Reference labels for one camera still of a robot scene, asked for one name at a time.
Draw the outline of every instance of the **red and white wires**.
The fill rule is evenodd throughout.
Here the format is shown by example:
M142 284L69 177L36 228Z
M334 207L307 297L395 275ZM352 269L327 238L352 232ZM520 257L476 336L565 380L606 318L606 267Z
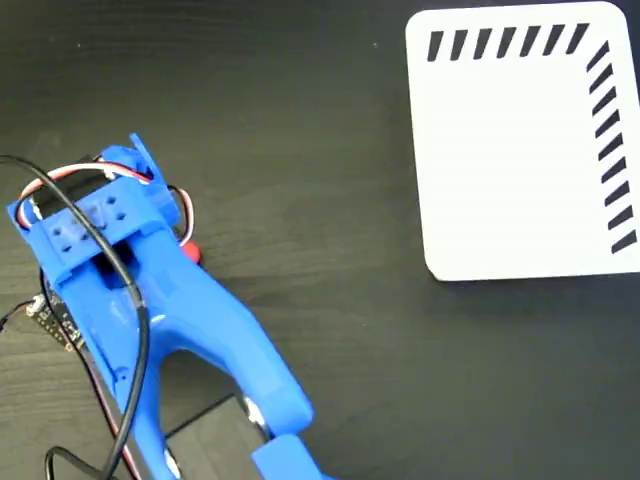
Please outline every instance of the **red and white wires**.
M49 173L49 176L54 180L59 180L63 177L66 177L67 175L71 175L72 173L80 170L102 171L105 174L105 176L107 176L108 178L113 178L114 175L119 175L121 177L135 178L143 185L148 185L152 180L151 178L139 172L136 172L135 170L132 170L128 167L125 167L124 165L105 162L105 161L97 161L97 162L90 162L90 163L76 163L72 165L66 165L64 167L59 167L54 170L51 170L48 173ZM22 189L22 192L20 193L20 197L19 197L20 204L18 205L18 211L16 212L16 220L18 221L20 226L22 226L25 229L29 229L33 226L33 224L28 219L25 213L25 207L24 207L25 201L41 186L42 186L42 182L38 179L35 179L29 182ZM193 201L191 200L191 197L189 196L186 190L182 188L173 187L173 186L171 186L170 188L172 190L175 190L178 193L182 201L182 205L184 206L186 226L185 226L185 232L180 238L180 246L184 246L189 240L191 240L191 237L193 235L193 229L195 224L195 211L193 208Z

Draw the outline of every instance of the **black stripe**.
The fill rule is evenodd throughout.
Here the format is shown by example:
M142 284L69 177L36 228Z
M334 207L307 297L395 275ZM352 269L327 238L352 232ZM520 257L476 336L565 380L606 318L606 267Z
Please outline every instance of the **black stripe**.
M613 65L609 64L607 66L607 68L604 69L604 71L598 76L598 78L596 78L594 80L594 82L591 84L591 86L589 87L589 93L593 93L596 91L596 89L602 85L605 80L607 78L609 78L611 75L613 75Z
M620 121L620 111L616 110L611 115L609 115L609 118L607 118L602 123L602 125L600 125L600 128L598 128L598 130L596 130L596 138L600 137L600 135L605 133L607 130L609 130L611 127L613 127L619 121Z
M467 38L468 30L456 30L456 34L453 37L453 49L451 50L451 60L456 61L460 58L462 48L464 47L464 41Z
M620 200L627 193L629 193L629 182L624 182L618 188L616 188L611 194L605 199L604 206L608 207L616 200Z
M489 37L491 36L490 28L483 28L478 33L478 42L476 43L476 51L473 54L474 60L480 60L484 55L484 50L487 48Z
M516 34L516 27L507 27L502 32L502 39L500 40L500 46L498 47L498 58L504 58L509 50L509 45L513 40L513 36Z
M588 23L579 23L576 26L576 30L573 32L573 37L571 37L571 41L569 42L569 47L567 47L567 55L571 55L576 51L588 28Z
M634 243L638 243L638 237L636 236L636 231L633 230L631 233L626 234L622 237L621 240L618 240L613 247L611 247L611 253L619 252L620 250L627 248Z
M602 151L598 154L598 160L603 160L607 155L612 153L616 148L622 145L622 134L619 133L616 137L609 142L609 145L604 147Z
M609 168L609 170L605 172L601 179L602 183L611 180L625 168L627 168L627 159L622 157L620 160L614 163L611 168Z
M442 44L442 37L444 32L431 32L431 40L429 40L429 53L427 54L427 61L435 62L438 58L438 51Z
M593 107L593 110L591 110L591 114L595 116L598 113L600 113L600 111L604 107L609 105L617 96L618 96L618 92L616 91L616 87L611 87L611 90L609 90L607 94L604 97L602 97L602 100L600 100L597 103L597 105Z
M633 218L633 208L629 205L623 211L621 211L618 215L613 217L613 220L609 222L609 230L613 230L618 225L622 225L627 220L631 220Z
M587 72L590 72L602 58L609 53L609 42L604 42L604 45L600 47L600 50L593 56L589 64L587 65Z
M527 55L529 55L529 52L531 52L533 44L538 37L538 33L540 33L539 25L531 25L529 28L527 28L527 33L525 34L524 42L522 43L522 49L520 50L521 57L526 57Z
M553 49L556 47L556 43L560 39L560 35L564 31L564 25L554 25L551 27L551 32L549 33L549 39L547 40L547 44L544 47L543 55L551 55L553 53Z

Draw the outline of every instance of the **red button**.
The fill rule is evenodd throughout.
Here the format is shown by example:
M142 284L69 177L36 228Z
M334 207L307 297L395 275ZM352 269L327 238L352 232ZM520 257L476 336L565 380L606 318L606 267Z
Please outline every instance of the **red button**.
M193 263L200 263L200 259L202 258L202 250L196 242L189 241L182 246L182 251L185 253L187 257L193 261Z

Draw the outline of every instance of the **black cable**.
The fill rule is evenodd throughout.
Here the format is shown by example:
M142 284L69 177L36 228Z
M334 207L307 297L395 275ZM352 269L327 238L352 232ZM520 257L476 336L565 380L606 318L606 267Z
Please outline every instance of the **black cable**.
M40 281L40 291L42 292L42 296L44 297L45 304L46 304L47 308L49 309L49 311L51 312L51 315L55 319L56 323L58 324L58 327L60 328L60 331L61 331L62 335L64 336L65 340L67 341L67 343L71 344L71 347L73 348L73 351L76 352L76 355L80 359L80 363L82 364L82 368L84 368L84 371L87 374L87 377L89 378L89 383L91 384L91 389L93 390L93 394L96 396L96 399L98 400L98 405L100 405L100 411L102 412L102 416L104 417L104 421L107 423L107 426L109 427L109 431L112 432L111 431L111 424L110 424L110 421L109 421L109 416L107 415L107 412L105 410L106 407L104 405L102 405L102 402L100 402L100 400L99 400L100 393L98 392L98 385L96 384L96 380L95 380L95 377L94 377L94 375L92 373L91 366L89 365L89 362L87 361L87 358L80 351L80 348L78 348L78 345L76 345L76 342L74 342L71 339L71 337L69 337L69 334L67 333L67 329L64 327L64 322L62 321L62 319L60 318L60 315L58 315L58 312L56 312L53 304L51 303L51 294L49 292L49 287L47 286L47 281L46 281L46 279L44 277L44 271L42 270L42 268L40 269L40 273L38 275L38 278L39 278L39 281ZM127 467L127 471L131 475L131 478L136 478L136 474L131 469L131 466L129 466L129 463L128 462L124 462L124 464Z
M13 308L11 308L11 310L9 310L7 313L5 313L2 317L0 317L0 332L2 332L2 330L4 330L4 326L9 321L9 318L11 317L11 315L16 313L21 308L24 308L27 305L30 305L32 302L33 302L33 300L24 300L24 301L20 302L19 304L17 304L16 306L14 306Z
M235 394L230 393L230 394L225 395L224 397L222 397L220 400L215 401L213 404L206 406L205 408L200 410L195 415L192 415L191 417L187 418L183 422L180 422L179 425L173 427L171 430L169 430L167 433L165 433L164 434L164 438L169 440L171 437L173 437L177 433L180 433L182 430L187 428L193 422L195 422L196 420L199 420L200 418L204 417L207 413L212 411L214 408L218 408L224 402L226 402L227 400L229 400L230 398L233 398L233 397L235 397Z
M24 170L27 170L29 173L38 177L43 185L51 189L54 195L58 197L58 199L65 205L65 207L71 210L71 213L73 213L78 222L86 228L89 235L91 235L93 240L95 240L100 249L104 252L105 257L107 258L109 263L111 263L115 272L122 278L133 301L133 307L136 310L140 328L138 358L136 359L133 379L131 382L131 390L129 391L127 406L122 416L120 428L118 429L118 435L113 442L111 451L109 452L107 460L105 461L102 471L99 472L99 475L95 476L94 474L96 470L75 456L75 459L71 462L74 466L79 468L77 461L80 461L83 463L83 468L81 469L83 472L87 473L88 470L86 470L86 467L90 467L91 469L93 469L91 470L93 472L91 475L94 475L100 480L109 480L111 479L113 472L118 465L118 461L120 460L120 457L122 455L122 450L127 441L127 438L129 437L129 433L133 425L133 419L135 417L136 409L138 406L138 401L140 400L140 394L142 392L144 375L146 373L147 363L149 360L149 312L140 293L140 289L136 285L126 265L122 262L113 247L109 244L109 241L98 231L97 228L95 228L91 224L91 221L87 218L87 216L56 185L54 180L33 162L30 162L29 160L21 157L17 157L15 155L0 154L0 163L16 165L20 168L23 168ZM48 476L47 480L54 480L54 455L61 455L67 461L70 461L71 457L69 457L69 455L67 455L66 453L61 454L61 451L63 450L64 449L60 449L60 447L53 447L51 450L49 450L49 452L47 452L47 456L45 457L45 472Z

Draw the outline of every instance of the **circuit board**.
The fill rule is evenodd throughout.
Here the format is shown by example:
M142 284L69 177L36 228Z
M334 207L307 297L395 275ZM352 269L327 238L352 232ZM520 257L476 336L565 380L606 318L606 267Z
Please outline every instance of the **circuit board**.
M33 297L33 303L27 307L26 314L31 320L36 322L40 327L46 331L51 337L54 338L67 352L73 352L73 345L67 342L64 336L66 332L69 339L75 343L76 347L82 348L84 340L82 334L76 328L76 325L67 310L66 305L62 302L60 297L55 294L51 295L51 305L55 314L62 320L62 327L60 328L58 321L53 312L47 307L43 294L38 294Z

